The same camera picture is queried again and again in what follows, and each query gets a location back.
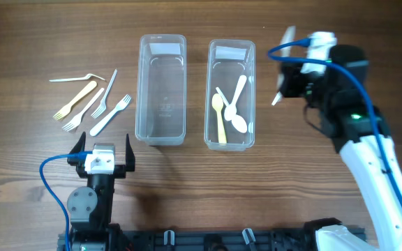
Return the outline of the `left clear plastic container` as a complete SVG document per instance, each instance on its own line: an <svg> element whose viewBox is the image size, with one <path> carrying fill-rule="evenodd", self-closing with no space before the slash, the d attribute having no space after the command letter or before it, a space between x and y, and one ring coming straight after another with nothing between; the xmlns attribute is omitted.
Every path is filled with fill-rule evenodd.
<svg viewBox="0 0 402 251"><path fill-rule="evenodd" d="M186 38L147 34L140 39L135 136L150 146L177 146L186 135Z"/></svg>

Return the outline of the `yellow plastic spoon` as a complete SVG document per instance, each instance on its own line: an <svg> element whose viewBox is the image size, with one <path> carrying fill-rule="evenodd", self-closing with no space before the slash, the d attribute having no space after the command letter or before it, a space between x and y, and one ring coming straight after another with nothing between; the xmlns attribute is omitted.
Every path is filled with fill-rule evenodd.
<svg viewBox="0 0 402 251"><path fill-rule="evenodd" d="M217 130L218 130L218 142L220 144L226 144L227 138L225 135L225 128L223 125L223 117L222 117L222 110L223 110L223 100L218 93L215 93L212 97L211 105L216 112L217 117Z"/></svg>

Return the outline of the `white spoon bowl down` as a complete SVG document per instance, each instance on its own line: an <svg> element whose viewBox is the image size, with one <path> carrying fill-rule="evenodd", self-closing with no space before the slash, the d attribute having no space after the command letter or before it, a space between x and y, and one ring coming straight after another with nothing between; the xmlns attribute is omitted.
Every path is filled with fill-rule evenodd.
<svg viewBox="0 0 402 251"><path fill-rule="evenodd" d="M246 84L247 76L241 75L238 79L232 102L225 108L224 117L226 121L231 121L233 116L237 113L237 101L241 95L241 92Z"/></svg>

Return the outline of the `thick white plastic fork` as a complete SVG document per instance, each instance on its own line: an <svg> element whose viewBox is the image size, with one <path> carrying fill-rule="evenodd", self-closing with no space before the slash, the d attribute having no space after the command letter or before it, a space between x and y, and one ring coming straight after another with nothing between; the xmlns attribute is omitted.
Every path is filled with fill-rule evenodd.
<svg viewBox="0 0 402 251"><path fill-rule="evenodd" d="M124 109L127 108L131 101L131 96L129 94L125 95L122 100L120 100L115 108L108 114L106 115L103 119L101 119L90 131L89 134L92 137L95 137L98 135L103 128L113 119L113 117L120 111L123 111Z"/></svg>

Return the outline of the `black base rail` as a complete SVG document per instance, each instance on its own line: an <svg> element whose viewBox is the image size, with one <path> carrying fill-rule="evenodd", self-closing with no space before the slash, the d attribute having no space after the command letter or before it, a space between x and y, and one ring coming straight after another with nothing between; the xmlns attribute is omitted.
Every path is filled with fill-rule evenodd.
<svg viewBox="0 0 402 251"><path fill-rule="evenodd" d="M134 250L167 250L164 233L152 231L125 231ZM217 235L229 250L249 250L242 231L180 231L175 233L173 250L204 250L204 238ZM313 250L312 238L300 228L273 229L253 232L257 250Z"/></svg>

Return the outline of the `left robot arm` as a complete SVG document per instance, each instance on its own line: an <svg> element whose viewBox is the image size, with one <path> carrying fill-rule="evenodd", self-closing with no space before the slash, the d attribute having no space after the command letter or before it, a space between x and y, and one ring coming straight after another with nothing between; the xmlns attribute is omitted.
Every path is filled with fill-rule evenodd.
<svg viewBox="0 0 402 251"><path fill-rule="evenodd" d="M114 182L135 169L129 138L126 162L122 165L115 163L114 144L96 143L91 151L85 151L85 142L86 134L82 133L67 158L67 163L87 184L68 197L70 229L59 235L57 250L133 250L120 225L111 222Z"/></svg>

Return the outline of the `white spoon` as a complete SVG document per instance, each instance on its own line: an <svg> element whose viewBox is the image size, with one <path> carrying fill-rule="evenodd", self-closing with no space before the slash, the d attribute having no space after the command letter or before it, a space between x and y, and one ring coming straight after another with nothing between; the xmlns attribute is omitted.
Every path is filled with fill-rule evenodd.
<svg viewBox="0 0 402 251"><path fill-rule="evenodd" d="M296 33L296 26L289 26L286 29L286 31L281 39L280 45L284 45L286 43L291 43L295 38L295 33ZM282 57L289 56L290 55L290 47L284 47L283 49L281 49L280 53L281 53ZM284 79L283 73L280 72L278 74L277 89L281 88L283 79Z"/></svg>
<svg viewBox="0 0 402 251"><path fill-rule="evenodd" d="M273 99L271 105L275 106L283 97L283 94L281 92L278 92L275 96L275 98Z"/></svg>
<svg viewBox="0 0 402 251"><path fill-rule="evenodd" d="M216 91L217 91L217 93L220 95L220 97L222 98L222 100L223 100L225 106L228 107L230 104L229 104L229 102L227 101L226 97L224 96L223 92L220 90L219 87L216 87ZM247 129L248 129L247 123L246 123L246 121L244 120L244 118L241 117L240 115L235 114L235 115L232 117L231 122L232 122L233 127L234 127L237 131L239 131L240 133L246 133L246 132L247 132Z"/></svg>

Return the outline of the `yellow plastic fork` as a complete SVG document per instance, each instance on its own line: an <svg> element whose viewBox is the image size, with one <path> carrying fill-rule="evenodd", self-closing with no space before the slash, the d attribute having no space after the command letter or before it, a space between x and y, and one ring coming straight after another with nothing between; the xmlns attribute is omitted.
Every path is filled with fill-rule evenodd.
<svg viewBox="0 0 402 251"><path fill-rule="evenodd" d="M83 99L87 94L93 91L97 87L96 81L90 81L68 104L64 105L54 116L53 119L55 120L62 120L66 117L70 111L72 110L73 106Z"/></svg>

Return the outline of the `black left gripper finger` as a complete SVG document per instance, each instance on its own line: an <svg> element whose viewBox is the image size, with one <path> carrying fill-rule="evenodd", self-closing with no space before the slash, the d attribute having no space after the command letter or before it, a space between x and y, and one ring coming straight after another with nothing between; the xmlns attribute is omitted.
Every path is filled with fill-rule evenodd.
<svg viewBox="0 0 402 251"><path fill-rule="evenodd" d="M135 171L135 154L131 147L129 134L126 135L126 154L125 154L125 162L126 162L126 171L134 172Z"/></svg>
<svg viewBox="0 0 402 251"><path fill-rule="evenodd" d="M80 138L78 139L77 143L69 152L70 157L67 158L67 163L69 165L79 165L84 162L84 157L82 156L82 153L84 152L85 144L86 144L86 132L83 132L80 135Z"/></svg>

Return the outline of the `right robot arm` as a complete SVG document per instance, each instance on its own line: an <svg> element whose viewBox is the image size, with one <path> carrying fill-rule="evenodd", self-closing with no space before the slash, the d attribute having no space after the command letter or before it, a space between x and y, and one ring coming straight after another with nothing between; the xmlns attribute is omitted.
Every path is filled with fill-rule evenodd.
<svg viewBox="0 0 402 251"><path fill-rule="evenodd" d="M402 173L394 141L380 110L364 87L369 65L364 51L334 45L324 59L291 57L293 46L312 49L309 38L271 48L281 64L284 98L304 98L318 109L318 129L352 173L371 216L381 250L402 250Z"/></svg>

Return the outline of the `clear plastic container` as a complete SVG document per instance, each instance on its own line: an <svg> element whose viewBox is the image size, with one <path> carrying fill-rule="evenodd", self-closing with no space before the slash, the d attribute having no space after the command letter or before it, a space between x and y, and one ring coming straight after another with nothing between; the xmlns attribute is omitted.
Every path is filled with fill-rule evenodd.
<svg viewBox="0 0 402 251"><path fill-rule="evenodd" d="M255 143L255 44L250 40L215 39L209 44L207 62L206 105L204 116L204 142L211 150L244 151ZM211 105L212 97L219 87L229 104L238 79L247 76L246 84L237 101L237 113L247 123L246 133L237 131L231 121L224 117L226 144L218 142L217 117Z"/></svg>
<svg viewBox="0 0 402 251"><path fill-rule="evenodd" d="M186 38L147 34L140 39L135 136L150 146L177 146L186 135Z"/></svg>

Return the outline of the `translucent slim plastic fork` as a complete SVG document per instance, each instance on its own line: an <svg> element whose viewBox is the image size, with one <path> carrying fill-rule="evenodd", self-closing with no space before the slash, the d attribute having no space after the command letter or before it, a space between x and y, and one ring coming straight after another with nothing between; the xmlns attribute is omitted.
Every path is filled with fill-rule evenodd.
<svg viewBox="0 0 402 251"><path fill-rule="evenodd" d="M91 114L91 116L92 116L94 119L97 119L97 118L106 110L106 108L107 108L106 100L107 100L107 97L108 97L108 95L109 95L109 92L110 92L110 90L111 90L111 88L112 88L112 85L114 84L114 81L115 81L115 79L116 79L117 73L118 73L118 70L115 69L114 72L113 72L113 74L112 74L112 77L111 77L111 79L110 79L110 82L109 82L109 84L108 84L108 86L107 86L107 89L106 89L106 91L105 91L105 94L104 94L104 96L102 97L102 99L100 100L100 105L99 105L99 106L96 108L96 110Z"/></svg>

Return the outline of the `right clear plastic container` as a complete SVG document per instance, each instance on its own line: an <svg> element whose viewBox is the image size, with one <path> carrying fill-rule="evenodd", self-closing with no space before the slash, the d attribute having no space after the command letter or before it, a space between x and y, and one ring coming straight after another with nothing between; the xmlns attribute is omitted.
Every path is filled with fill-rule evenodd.
<svg viewBox="0 0 402 251"><path fill-rule="evenodd" d="M215 39L209 44L207 62L206 105L204 116L204 142L211 150L244 151L255 143L255 44L250 40ZM237 131L231 121L224 117L226 144L218 142L217 117L211 105L212 97L219 87L229 104L238 79L247 76L246 84L237 101L237 113L247 123L246 133Z"/></svg>

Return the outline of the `bent white plastic fork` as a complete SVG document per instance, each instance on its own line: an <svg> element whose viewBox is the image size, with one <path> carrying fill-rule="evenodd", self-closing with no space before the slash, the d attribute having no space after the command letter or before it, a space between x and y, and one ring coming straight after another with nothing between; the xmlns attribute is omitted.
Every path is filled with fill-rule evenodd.
<svg viewBox="0 0 402 251"><path fill-rule="evenodd" d="M104 78L102 78L102 77L100 77L98 75L88 73L83 77L71 77L71 78L63 78L63 79L50 79L50 82L74 82L74 81L88 80L88 79L91 79L91 78L97 78L97 79L101 79L101 80L105 81Z"/></svg>

